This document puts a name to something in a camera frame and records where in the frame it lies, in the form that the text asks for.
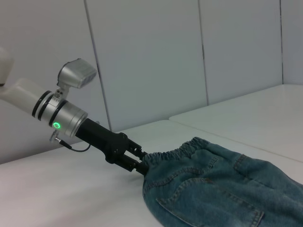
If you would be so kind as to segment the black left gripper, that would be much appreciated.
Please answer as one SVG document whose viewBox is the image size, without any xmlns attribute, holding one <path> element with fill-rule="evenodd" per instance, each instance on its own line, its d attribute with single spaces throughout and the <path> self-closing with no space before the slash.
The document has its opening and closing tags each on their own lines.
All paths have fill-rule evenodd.
<svg viewBox="0 0 303 227">
<path fill-rule="evenodd" d="M 140 145 L 122 133 L 111 132 L 91 119 L 86 119 L 79 126 L 76 137 L 101 150 L 106 161 L 111 164 L 116 164 L 129 172 L 135 169 L 142 175 L 146 175 L 149 170 L 143 162 L 125 155 L 128 151 L 142 161 L 147 153 L 142 151 Z"/>
</svg>

